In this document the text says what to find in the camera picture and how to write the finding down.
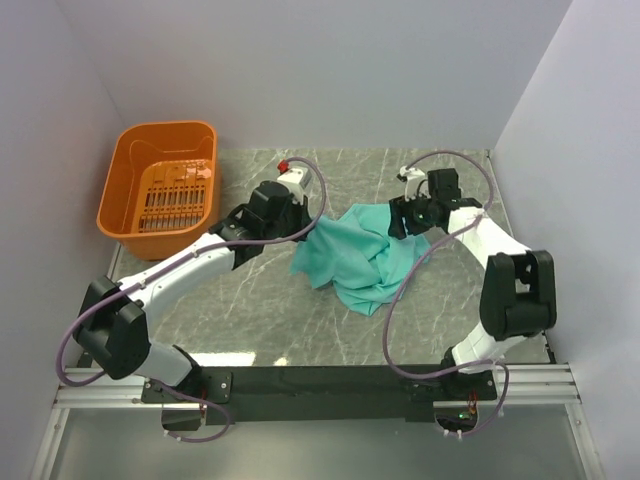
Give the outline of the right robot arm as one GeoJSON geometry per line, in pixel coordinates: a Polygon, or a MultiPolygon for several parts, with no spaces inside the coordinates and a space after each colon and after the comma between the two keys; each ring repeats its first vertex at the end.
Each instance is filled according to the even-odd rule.
{"type": "Polygon", "coordinates": [[[483,268],[484,280],[478,323],[447,351],[438,370],[420,374],[390,367],[413,381],[439,378],[442,393],[460,399],[473,388],[473,374],[495,368],[510,348],[554,327],[554,260],[548,251],[515,240],[488,216],[485,205],[463,196],[455,169],[403,167],[398,178],[405,192],[389,202],[389,235],[404,239],[439,228],[445,235],[438,243],[455,240],[464,246],[483,268]]]}

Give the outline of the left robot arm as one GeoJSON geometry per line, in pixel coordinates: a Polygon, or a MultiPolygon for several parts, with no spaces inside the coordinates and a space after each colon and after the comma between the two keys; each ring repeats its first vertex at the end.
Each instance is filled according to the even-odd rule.
{"type": "Polygon", "coordinates": [[[176,401],[200,388],[196,361],[183,349],[151,340],[152,320],[193,288],[260,255],[265,246],[302,241],[315,226],[308,211],[309,170],[295,168],[264,181],[250,199],[194,243],[118,282],[102,278],[86,294],[74,340],[114,380],[159,380],[176,401]]]}

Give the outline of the teal t shirt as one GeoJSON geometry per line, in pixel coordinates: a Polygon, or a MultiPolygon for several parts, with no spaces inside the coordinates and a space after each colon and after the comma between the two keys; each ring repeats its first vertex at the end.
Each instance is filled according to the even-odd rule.
{"type": "Polygon", "coordinates": [[[349,310],[371,316],[392,302],[416,261],[430,248],[423,236],[388,234],[386,204],[354,204],[337,220],[323,216],[297,244],[290,267],[314,289],[331,285],[349,310]]]}

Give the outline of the orange plastic basket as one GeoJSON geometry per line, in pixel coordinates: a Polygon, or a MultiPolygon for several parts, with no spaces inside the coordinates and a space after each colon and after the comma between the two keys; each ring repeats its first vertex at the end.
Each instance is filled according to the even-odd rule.
{"type": "Polygon", "coordinates": [[[215,129],[200,121],[145,123],[121,134],[96,218],[138,259],[164,260],[219,218],[215,129]]]}

